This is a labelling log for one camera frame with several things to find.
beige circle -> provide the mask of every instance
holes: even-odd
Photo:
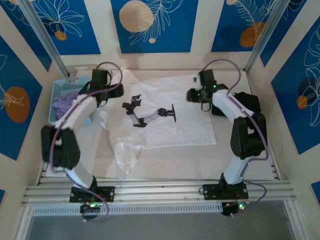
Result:
[[[8,0],[10,3],[14,4],[14,5],[18,5],[18,0]]]
[[[151,9],[142,1],[128,1],[120,10],[122,26],[129,32],[138,33],[150,28],[154,22]]]
[[[228,5],[233,5],[238,2],[238,0],[225,0],[225,1],[226,1],[226,4]]]
[[[154,39],[153,37],[149,39],[149,43],[154,44],[156,42],[156,39]]]

white fabric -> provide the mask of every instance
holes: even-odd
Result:
[[[129,70],[123,72],[124,96],[109,99],[108,104],[99,109],[99,114],[105,120],[101,125],[109,133],[117,165],[126,174],[138,162],[141,148],[217,144],[209,113],[203,112],[199,103],[186,100],[186,92],[197,87],[193,77],[165,77],[139,82]],[[118,74],[112,81],[119,81],[117,78]],[[134,109],[138,118],[151,115],[159,108],[171,110],[173,104],[176,122],[172,116],[159,117],[144,128],[134,127],[122,103],[131,103],[131,97],[136,95],[141,95],[142,99],[141,106]]]

white wall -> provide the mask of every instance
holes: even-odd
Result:
[[[0,206],[0,239],[8,240],[15,233],[20,220],[20,205],[26,186],[34,185],[41,165],[40,130],[48,122],[51,89],[60,74],[52,64],[47,72],[34,52],[0,7],[0,35],[42,85],[43,90],[30,122],[17,161],[0,153],[0,189],[5,197]]]
[[[191,70],[201,69],[210,60],[227,58],[244,68],[251,51],[211,53],[225,0],[199,0],[190,53],[131,53],[121,54],[111,2],[85,0],[85,5],[101,55],[62,56],[66,66],[99,64],[112,61],[131,70]],[[218,62],[215,68],[233,68]]]
[[[320,180],[320,145],[298,155],[271,81],[320,16],[320,1],[308,0],[276,52],[264,68],[259,60],[249,74],[267,118],[268,137],[280,171],[291,180],[309,231],[320,239],[320,205],[311,183]]]

white cloth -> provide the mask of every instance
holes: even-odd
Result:
[[[119,76],[114,76],[112,82],[118,82]],[[203,112],[199,103],[186,100],[187,91],[197,87],[193,77],[165,77],[139,82],[129,70],[123,71],[124,96],[109,99],[107,105],[99,109],[99,115],[105,120],[101,124],[109,133],[117,165],[127,175],[138,162],[141,148],[217,144],[209,112]],[[172,116],[159,117],[144,128],[134,127],[122,103],[131,103],[131,97],[136,95],[141,95],[141,106],[134,109],[138,118],[149,116],[159,108],[171,110],[173,104],[176,122]]]

wire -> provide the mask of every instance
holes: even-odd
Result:
[[[92,194],[93,196],[95,196],[96,198],[100,199],[106,206],[106,214],[105,216],[103,216],[101,219],[98,219],[98,220],[88,220],[85,218],[84,216],[84,212],[82,213],[82,218],[84,221],[86,222],[90,222],[90,223],[100,223],[102,221],[104,221],[105,219],[107,219],[108,215],[109,215],[109,206],[107,204],[107,202],[104,200],[103,197],[99,196],[98,194],[96,194],[95,192],[87,189],[86,187],[82,186],[81,184],[75,182],[70,176],[69,174],[67,173],[66,170],[56,170],[55,167],[54,167],[54,149],[55,149],[55,143],[56,143],[56,140],[58,138],[58,134],[60,132],[60,130],[62,129],[63,125],[66,123],[66,121],[68,120],[68,118],[71,116],[71,114],[75,111],[75,109],[81,105],[81,103],[83,103],[85,100],[87,100],[88,98],[90,98],[91,96],[93,95],[96,95],[96,94],[101,94],[101,93],[106,93],[106,92],[109,92],[109,91],[112,91],[114,89],[116,89],[117,87],[120,86],[122,80],[123,80],[123,73],[121,71],[121,68],[113,63],[113,62],[110,62],[110,61],[104,61],[102,63],[100,63],[96,68],[98,69],[101,65],[103,64],[111,64],[113,66],[115,66],[119,72],[120,72],[120,81],[114,85],[113,87],[110,87],[110,88],[107,88],[107,89],[102,89],[102,90],[98,90],[98,91],[94,91],[94,92],[91,92],[89,93],[87,96],[85,96],[83,99],[81,99],[79,102],[77,102],[74,106],[72,106],[71,110],[68,112],[68,114],[65,116],[63,122],[59,125],[59,127],[56,129],[55,131],[55,134],[53,136],[53,139],[52,139],[52,142],[51,142],[51,147],[50,147],[50,154],[49,154],[49,163],[50,163],[50,167],[51,167],[51,170],[52,172],[54,173],[60,173],[60,172],[64,172],[66,173],[66,176],[67,178],[74,184],[76,185],[78,188],[80,189],[83,189],[84,191],[86,191],[87,193],[89,194]]]
[[[251,159],[245,164],[245,166],[244,166],[244,168],[242,169],[241,174],[240,174],[240,177],[242,178],[250,162],[252,162],[252,161],[266,161],[266,160],[268,160],[268,158],[269,158],[268,144],[267,144],[267,141],[266,141],[266,139],[265,139],[265,137],[264,137],[261,129],[259,128],[259,126],[258,126],[257,123],[255,122],[255,120],[243,109],[243,107],[242,107],[237,101],[235,101],[235,100],[232,98],[232,94],[230,94],[231,90],[240,82],[240,79],[241,79],[241,70],[240,70],[240,68],[238,67],[238,65],[235,64],[233,61],[231,61],[231,60],[229,60],[229,59],[219,58],[219,59],[215,59],[215,60],[210,61],[207,65],[204,66],[204,68],[203,68],[201,71],[205,70],[210,64],[215,63],[215,62],[218,62],[218,61],[228,62],[228,63],[231,63],[233,66],[235,66],[235,68],[236,68],[236,70],[237,70],[237,72],[238,72],[238,79],[237,79],[237,81],[235,82],[235,84],[232,85],[232,86],[228,89],[228,91],[227,91],[227,97],[228,97],[228,99],[230,99],[230,100],[250,119],[250,121],[251,121],[252,124],[254,125],[255,129],[256,129],[257,132],[259,133],[259,136],[260,136],[260,138],[261,138],[261,140],[262,140],[262,143],[263,143],[263,147],[264,147],[264,149],[265,149],[265,157],[253,157],[253,158],[251,158]],[[258,203],[258,202],[260,202],[260,201],[266,196],[266,194],[267,194],[267,189],[266,189],[265,186],[263,186],[262,184],[259,184],[259,183],[252,182],[252,181],[248,181],[248,180],[244,180],[244,179],[242,179],[242,180],[243,180],[245,183],[253,184],[253,185],[259,186],[259,187],[261,187],[261,188],[264,189],[263,195],[262,195],[261,197],[259,197],[257,201],[254,201],[254,202],[252,202],[252,203]]]

